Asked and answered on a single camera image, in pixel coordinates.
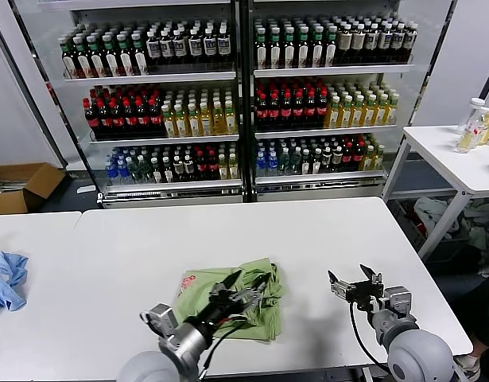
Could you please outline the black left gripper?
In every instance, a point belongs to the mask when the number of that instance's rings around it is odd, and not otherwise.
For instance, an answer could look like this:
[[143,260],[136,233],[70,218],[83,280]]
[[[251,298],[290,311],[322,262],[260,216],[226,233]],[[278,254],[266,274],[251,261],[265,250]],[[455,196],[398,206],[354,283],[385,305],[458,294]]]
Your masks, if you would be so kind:
[[270,275],[259,275],[249,287],[239,291],[235,298],[230,298],[234,294],[232,288],[241,273],[241,270],[237,270],[216,283],[209,292],[209,303],[198,314],[188,316],[184,323],[200,330],[217,330],[232,314],[241,314],[243,310],[257,306],[263,299]]

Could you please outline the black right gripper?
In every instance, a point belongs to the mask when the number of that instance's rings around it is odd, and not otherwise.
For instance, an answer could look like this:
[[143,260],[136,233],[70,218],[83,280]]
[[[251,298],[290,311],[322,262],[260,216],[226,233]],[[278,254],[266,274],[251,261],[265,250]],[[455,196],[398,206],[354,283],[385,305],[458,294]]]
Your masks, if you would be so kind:
[[340,298],[346,298],[349,303],[355,303],[358,310],[372,311],[376,306],[380,306],[378,300],[383,296],[382,274],[363,264],[359,266],[368,278],[367,281],[348,284],[328,271],[331,292]]

